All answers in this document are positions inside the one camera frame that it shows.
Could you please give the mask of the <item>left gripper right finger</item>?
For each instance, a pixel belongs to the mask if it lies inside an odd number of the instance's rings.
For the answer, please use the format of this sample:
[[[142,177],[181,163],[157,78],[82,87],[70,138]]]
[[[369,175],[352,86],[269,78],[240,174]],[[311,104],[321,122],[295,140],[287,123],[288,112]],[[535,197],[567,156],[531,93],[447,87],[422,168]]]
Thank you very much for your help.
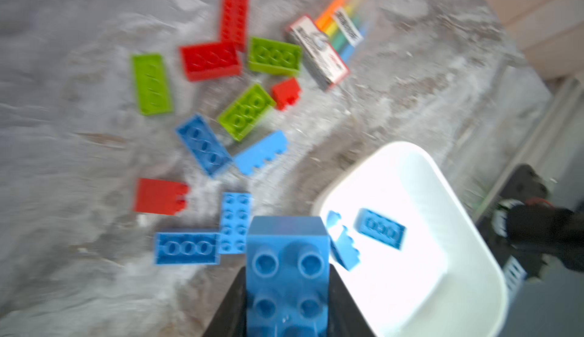
[[[376,336],[334,265],[330,265],[328,293],[328,337]]]

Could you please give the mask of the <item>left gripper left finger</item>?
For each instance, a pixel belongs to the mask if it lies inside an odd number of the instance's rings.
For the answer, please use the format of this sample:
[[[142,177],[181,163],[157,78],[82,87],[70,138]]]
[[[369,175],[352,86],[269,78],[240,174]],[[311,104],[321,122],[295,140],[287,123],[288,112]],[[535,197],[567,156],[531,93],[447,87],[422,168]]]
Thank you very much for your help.
[[[246,267],[238,271],[203,337],[246,336]]]

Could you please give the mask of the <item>blue lego brick bottom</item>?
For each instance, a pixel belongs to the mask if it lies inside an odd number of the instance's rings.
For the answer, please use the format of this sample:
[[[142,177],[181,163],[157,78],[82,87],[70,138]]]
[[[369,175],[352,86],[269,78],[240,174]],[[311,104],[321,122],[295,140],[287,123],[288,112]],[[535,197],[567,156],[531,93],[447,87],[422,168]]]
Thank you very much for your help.
[[[355,229],[371,239],[401,250],[407,228],[369,209],[361,209],[356,218]]]

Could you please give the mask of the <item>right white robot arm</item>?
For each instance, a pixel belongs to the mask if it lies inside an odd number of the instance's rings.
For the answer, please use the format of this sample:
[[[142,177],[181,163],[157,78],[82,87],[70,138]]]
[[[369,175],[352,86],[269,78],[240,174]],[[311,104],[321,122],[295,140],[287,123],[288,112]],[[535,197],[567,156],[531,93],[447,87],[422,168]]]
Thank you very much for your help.
[[[479,233],[500,266],[514,257],[529,279],[540,276],[546,256],[568,270],[583,272],[583,201],[570,209],[551,204],[548,196],[541,177],[522,163],[478,222]]]

